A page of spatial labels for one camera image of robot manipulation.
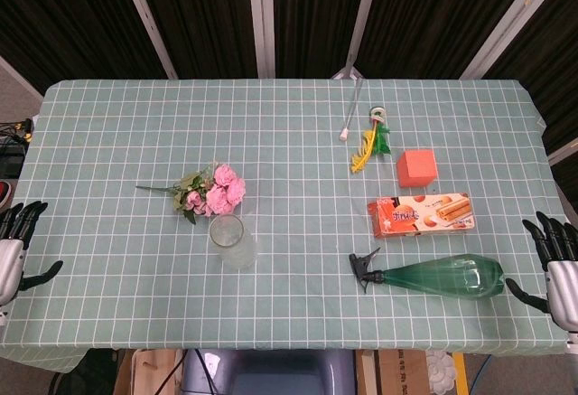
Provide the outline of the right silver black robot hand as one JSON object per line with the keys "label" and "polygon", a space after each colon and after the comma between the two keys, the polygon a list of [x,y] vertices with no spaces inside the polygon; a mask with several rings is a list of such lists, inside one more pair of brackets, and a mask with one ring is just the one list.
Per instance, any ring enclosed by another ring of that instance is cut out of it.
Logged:
{"label": "right silver black robot hand", "polygon": [[512,278],[506,278],[509,291],[519,301],[544,314],[568,333],[577,333],[577,229],[570,223],[537,212],[542,228],[523,220],[530,233],[544,270],[546,298],[531,296]]}

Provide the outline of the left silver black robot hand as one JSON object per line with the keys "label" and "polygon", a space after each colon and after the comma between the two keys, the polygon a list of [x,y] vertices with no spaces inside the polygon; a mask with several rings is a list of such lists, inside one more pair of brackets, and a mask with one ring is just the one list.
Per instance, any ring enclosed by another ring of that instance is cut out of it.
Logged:
{"label": "left silver black robot hand", "polygon": [[24,275],[36,223],[47,208],[47,202],[35,201],[26,206],[20,202],[1,214],[1,306],[8,305],[21,291],[48,283],[63,266],[63,261],[57,260],[44,273]]}

